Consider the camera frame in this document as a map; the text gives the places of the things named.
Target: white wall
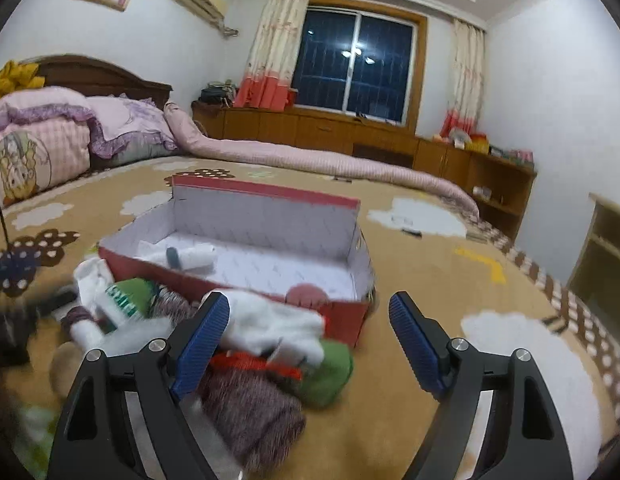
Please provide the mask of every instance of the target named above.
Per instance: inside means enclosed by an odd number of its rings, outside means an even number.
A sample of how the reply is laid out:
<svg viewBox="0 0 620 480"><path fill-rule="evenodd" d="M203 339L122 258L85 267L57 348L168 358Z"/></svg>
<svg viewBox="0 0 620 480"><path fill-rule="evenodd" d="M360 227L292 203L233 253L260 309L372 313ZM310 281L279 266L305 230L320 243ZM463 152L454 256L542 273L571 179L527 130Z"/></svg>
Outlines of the white wall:
<svg viewBox="0 0 620 480"><path fill-rule="evenodd" d="M496 145L534 150L517 245L566 280L588 193L620 203L620 31L599 0L541 0L489 29L479 126Z"/></svg>
<svg viewBox="0 0 620 480"><path fill-rule="evenodd" d="M257 31L257 24L267 0L234 0L226 23L238 28L239 36L227 41L223 79L240 83L248 54ZM432 137L439 133L447 108L447 85L451 67L454 29L451 18L429 15L426 68L417 134Z"/></svg>
<svg viewBox="0 0 620 480"><path fill-rule="evenodd" d="M125 12L82 0L22 0L0 34L0 68L9 59L83 54L174 88L189 110L221 77L226 40L173 0L130 0Z"/></svg>

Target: window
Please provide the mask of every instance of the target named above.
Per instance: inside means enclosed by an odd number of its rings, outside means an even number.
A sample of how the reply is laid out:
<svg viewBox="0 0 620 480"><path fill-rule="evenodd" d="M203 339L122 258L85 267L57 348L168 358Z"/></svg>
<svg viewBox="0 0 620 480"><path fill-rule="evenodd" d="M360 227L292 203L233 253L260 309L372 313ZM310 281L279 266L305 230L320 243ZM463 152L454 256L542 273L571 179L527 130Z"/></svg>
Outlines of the window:
<svg viewBox="0 0 620 480"><path fill-rule="evenodd" d="M405 124L416 38L410 22L310 7L293 78L296 104Z"/></svg>

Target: wooden headboard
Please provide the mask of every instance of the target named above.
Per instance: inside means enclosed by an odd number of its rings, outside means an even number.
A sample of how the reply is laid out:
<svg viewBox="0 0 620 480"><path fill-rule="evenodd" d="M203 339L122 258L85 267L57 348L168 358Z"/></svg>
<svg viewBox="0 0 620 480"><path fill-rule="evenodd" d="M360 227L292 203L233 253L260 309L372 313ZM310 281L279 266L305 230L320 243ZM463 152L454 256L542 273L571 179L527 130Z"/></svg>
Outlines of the wooden headboard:
<svg viewBox="0 0 620 480"><path fill-rule="evenodd" d="M130 99L151 97L160 109L170 98L172 87L165 83L144 81L119 66L86 56L67 54L29 59L39 63L39 73L46 86L64 86L85 96L125 93Z"/></svg>

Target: wooden dresser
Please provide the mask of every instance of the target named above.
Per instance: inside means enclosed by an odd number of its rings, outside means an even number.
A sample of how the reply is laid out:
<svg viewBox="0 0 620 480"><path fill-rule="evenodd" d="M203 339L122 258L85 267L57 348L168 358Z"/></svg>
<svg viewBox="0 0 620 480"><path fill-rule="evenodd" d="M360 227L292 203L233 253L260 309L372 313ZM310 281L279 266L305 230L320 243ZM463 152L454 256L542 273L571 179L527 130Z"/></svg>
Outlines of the wooden dresser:
<svg viewBox="0 0 620 480"><path fill-rule="evenodd" d="M260 140L308 150L325 150L424 171L472 195L489 187L492 199L474 196L481 217L515 239L536 173L490 155L457 150L415 137L390 124L331 112L292 107L285 112L210 107L192 103L195 120L213 139Z"/></svg>

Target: window frame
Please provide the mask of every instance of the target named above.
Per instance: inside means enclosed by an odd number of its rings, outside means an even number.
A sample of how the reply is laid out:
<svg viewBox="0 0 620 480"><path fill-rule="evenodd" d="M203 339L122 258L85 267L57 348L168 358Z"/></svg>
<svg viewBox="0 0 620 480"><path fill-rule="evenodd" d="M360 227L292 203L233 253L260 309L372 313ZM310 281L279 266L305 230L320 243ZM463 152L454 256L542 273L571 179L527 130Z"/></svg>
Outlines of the window frame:
<svg viewBox="0 0 620 480"><path fill-rule="evenodd" d="M427 46L427 17L410 10L400 7L392 7L365 0L310 0L309 7L325 7L333 11L348 12L356 14L363 12L366 14L376 14L382 19L391 19L399 23L413 25L416 29L416 41L412 41L414 57L411 60L412 70L408 74L408 89L406 92L407 107L404 107L403 114L407 114L405 123L387 123L384 119L369 117L362 119L356 117L352 112L343 113L341 110L331 108L318 108L305 105L295 105L295 108L305 116L312 116L320 119L330 119L344 121L354 124L366 124L387 130L390 132L416 135L417 122L419 120L419 108L421 107L421 95L423 94L423 76L425 72L426 46Z"/></svg>
<svg viewBox="0 0 620 480"><path fill-rule="evenodd" d="M408 80L405 84L405 98L403 99L403 113L401 115L400 121L393 121L389 119L384 119L382 117L376 117L371 115L366 115L368 119L371 121L376 121L383 124L391 124L392 126L405 126L408 120L408 108L410 107L410 89L412 86L412 77L414 75L414 63L416 61L416 53L417 53L417 44L419 42L419 28L414 22L408 22L407 20L402 20L400 18L394 18L393 16L387 16L385 14L378 14L377 12L369 12L368 10L356 10L356 9L343 9L339 7L324 7L324 6L313 6L308 5L308 10L314 10L317 12L333 12L337 14L349 14L350 16L355 16L355 24L354 31L352 32L352 42L350 47L350 56L349 56L349 64L347 66L347 76L346 76L346 86L343 92L343 105L341 106L341 111L336 108L323 108L320 106L312 106L312 105L298 105L299 108L309 108L310 110L321 110L325 112L332 113L341 113L350 117L356 117L356 112L351 112L347 110L347 105L349 104L350 90L352 87L352 78L354 77L354 65L357 60L356 58L356 47L357 41L359 40L359 35L361 32L361 21L363 17L367 18L376 18L377 20L385 20L386 22L394 22L400 23L401 25L406 25L407 27L412 28L412 41L410 45L410 63L408 65Z"/></svg>

